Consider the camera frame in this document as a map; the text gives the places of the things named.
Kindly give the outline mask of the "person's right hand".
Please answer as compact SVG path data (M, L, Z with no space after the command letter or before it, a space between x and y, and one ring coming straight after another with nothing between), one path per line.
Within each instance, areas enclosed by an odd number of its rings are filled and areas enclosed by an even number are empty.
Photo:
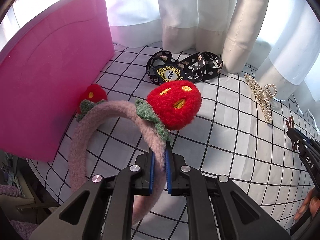
M298 209L298 211L296 212L293 220L299 220L300 217L302 216L302 214L309 209L312 217L314 217L319 209L319 199L317 198L317 196L314 195L315 194L315 188L311 189L308 194L306 195L306 198L304 199L301 207Z

